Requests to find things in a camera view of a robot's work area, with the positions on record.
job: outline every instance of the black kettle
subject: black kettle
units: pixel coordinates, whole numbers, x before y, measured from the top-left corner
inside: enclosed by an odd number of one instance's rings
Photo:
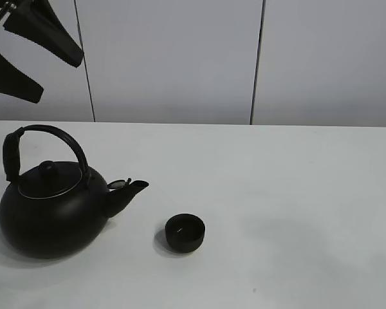
[[[19,141],[25,131],[59,137],[73,150],[78,163],[45,161],[19,175]],[[59,258],[84,248],[109,218],[149,185],[130,179],[108,185],[88,166],[73,137],[53,126],[21,127],[7,135],[3,165],[10,185],[0,202],[0,227],[13,247],[33,258]]]

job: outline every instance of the white wall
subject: white wall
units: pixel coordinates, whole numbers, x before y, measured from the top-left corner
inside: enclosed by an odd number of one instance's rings
[[[79,42],[73,0],[50,3],[64,27]],[[0,94],[0,120],[93,120],[84,65],[76,69],[2,26],[0,53],[44,88],[38,105]]]
[[[248,124],[262,0],[78,0],[98,121]]]
[[[267,0],[254,123],[386,126],[386,0]]]

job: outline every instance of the kettle spout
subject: kettle spout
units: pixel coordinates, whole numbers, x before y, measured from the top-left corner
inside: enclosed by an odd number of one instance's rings
[[[113,190],[107,194],[107,201],[103,207],[104,216],[112,218],[126,208],[131,200],[142,190],[149,186],[148,182],[136,180],[127,183],[121,189]]]

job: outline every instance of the black object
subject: black object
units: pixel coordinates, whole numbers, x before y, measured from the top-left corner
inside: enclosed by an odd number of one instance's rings
[[[76,162],[45,161],[19,175],[20,137],[43,131],[67,143]],[[91,243],[108,218],[117,215],[149,184],[121,180],[117,189],[88,166],[80,145],[63,130],[44,125],[21,127],[3,144],[7,187],[0,203],[0,227],[17,250],[34,258],[59,258]]]
[[[80,66],[84,53],[58,20],[48,0],[0,0],[5,30],[46,48],[68,64]],[[42,88],[0,55],[0,93],[37,103]]]
[[[192,214],[178,214],[165,226],[170,248],[179,253],[189,253],[200,247],[205,238],[205,224]]]

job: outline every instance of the lid knob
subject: lid knob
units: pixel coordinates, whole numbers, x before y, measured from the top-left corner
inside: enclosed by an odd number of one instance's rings
[[[50,179],[58,175],[59,170],[53,161],[44,161],[39,165],[40,176],[43,179]]]

